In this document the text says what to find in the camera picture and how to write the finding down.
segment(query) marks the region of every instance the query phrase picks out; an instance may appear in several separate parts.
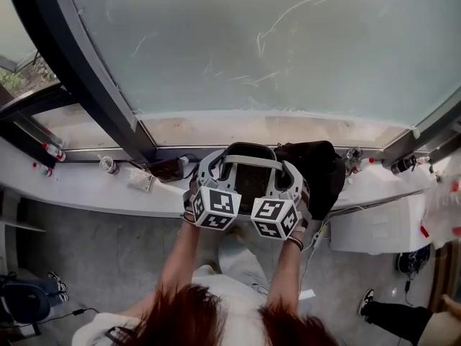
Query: green foliage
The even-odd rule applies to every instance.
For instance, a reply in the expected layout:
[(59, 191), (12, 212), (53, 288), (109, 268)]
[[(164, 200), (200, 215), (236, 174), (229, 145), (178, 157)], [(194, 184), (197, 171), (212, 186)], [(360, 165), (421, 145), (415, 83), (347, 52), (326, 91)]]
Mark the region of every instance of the green foliage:
[(3, 68), (0, 68), (0, 84), (10, 93), (19, 91), (22, 83), (20, 74), (13, 74)]

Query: hair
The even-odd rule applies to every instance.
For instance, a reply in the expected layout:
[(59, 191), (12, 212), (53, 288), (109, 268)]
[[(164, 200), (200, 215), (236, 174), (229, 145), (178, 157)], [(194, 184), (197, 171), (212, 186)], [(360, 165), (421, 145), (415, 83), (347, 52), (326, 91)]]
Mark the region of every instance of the hair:
[(338, 346), (322, 321), (314, 316), (300, 318), (282, 302), (259, 309), (267, 343), (271, 346)]
[(216, 346), (223, 336), (225, 312), (220, 299), (199, 285), (156, 292), (153, 308), (118, 345)]

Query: styrofoam box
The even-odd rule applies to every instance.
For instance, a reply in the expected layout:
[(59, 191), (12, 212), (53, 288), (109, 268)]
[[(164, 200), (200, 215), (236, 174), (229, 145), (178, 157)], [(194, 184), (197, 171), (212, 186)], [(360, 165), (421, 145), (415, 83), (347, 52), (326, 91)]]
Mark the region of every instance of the styrofoam box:
[(331, 249), (370, 254), (416, 251), (431, 243), (421, 232), (424, 195), (413, 195), (331, 219)]

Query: concrete floor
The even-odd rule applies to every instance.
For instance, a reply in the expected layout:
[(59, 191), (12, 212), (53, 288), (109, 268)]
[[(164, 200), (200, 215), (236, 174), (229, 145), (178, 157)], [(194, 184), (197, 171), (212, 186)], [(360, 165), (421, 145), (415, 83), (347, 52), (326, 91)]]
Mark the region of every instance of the concrete floor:
[[(116, 312), (126, 309), (154, 287), (169, 254), (180, 221), (144, 218), (64, 208), (23, 199), (20, 215), (44, 228), (45, 234), (18, 230), (19, 264), (39, 277), (56, 271), (68, 286), (71, 300), (55, 309), (61, 316), (82, 307)], [(243, 225), (250, 249), (258, 257), (269, 280), (274, 273), (281, 243), (262, 239)], [(308, 229), (306, 241), (315, 231)], [(217, 245), (223, 234), (203, 230), (197, 266), (217, 261)], [(303, 254), (303, 266), (309, 252)], [(321, 318), (330, 331), (347, 345), (395, 345), (398, 337), (368, 324), (357, 316), (365, 290), (373, 287), (378, 301), (405, 303), (406, 276), (394, 269), (395, 255), (371, 256), (332, 252), (325, 240), (315, 252), (303, 289), (316, 294), (300, 303), (300, 312)], [(412, 282), (408, 300), (425, 306), (434, 273), (434, 258)], [(69, 345), (73, 333), (94, 317), (90, 311), (40, 326), (57, 345)], [(402, 341), (401, 346), (409, 345)]]

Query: black pants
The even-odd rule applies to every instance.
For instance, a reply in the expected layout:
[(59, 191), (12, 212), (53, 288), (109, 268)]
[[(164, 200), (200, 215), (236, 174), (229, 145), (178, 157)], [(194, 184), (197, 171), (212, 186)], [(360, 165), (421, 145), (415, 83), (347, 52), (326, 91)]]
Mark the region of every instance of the black pants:
[(364, 307), (363, 314), (367, 317), (368, 323), (376, 324), (417, 345), (432, 311), (422, 307), (412, 308), (397, 303), (373, 301)]

